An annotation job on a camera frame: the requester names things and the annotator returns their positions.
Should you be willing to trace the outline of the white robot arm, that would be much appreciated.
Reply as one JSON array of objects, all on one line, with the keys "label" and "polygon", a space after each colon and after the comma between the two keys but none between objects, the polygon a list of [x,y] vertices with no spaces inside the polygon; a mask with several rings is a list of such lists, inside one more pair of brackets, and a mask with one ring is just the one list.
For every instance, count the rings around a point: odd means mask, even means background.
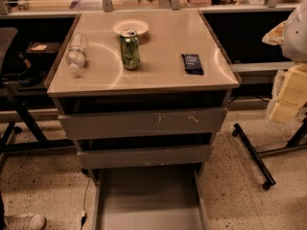
[{"label": "white robot arm", "polygon": [[288,17],[284,28],[282,54],[295,64],[285,73],[270,119],[290,122],[307,103],[307,0]]}]

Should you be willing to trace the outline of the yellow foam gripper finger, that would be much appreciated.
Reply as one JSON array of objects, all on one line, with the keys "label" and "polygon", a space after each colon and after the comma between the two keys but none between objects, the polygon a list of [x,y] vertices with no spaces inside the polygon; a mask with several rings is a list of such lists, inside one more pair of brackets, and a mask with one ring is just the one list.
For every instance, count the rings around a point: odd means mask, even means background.
[{"label": "yellow foam gripper finger", "polygon": [[286,72],[278,101],[294,108],[301,108],[307,103],[306,63],[293,66]]},{"label": "yellow foam gripper finger", "polygon": [[276,103],[270,114],[270,119],[277,123],[288,123],[297,114],[298,109],[294,106]]}]

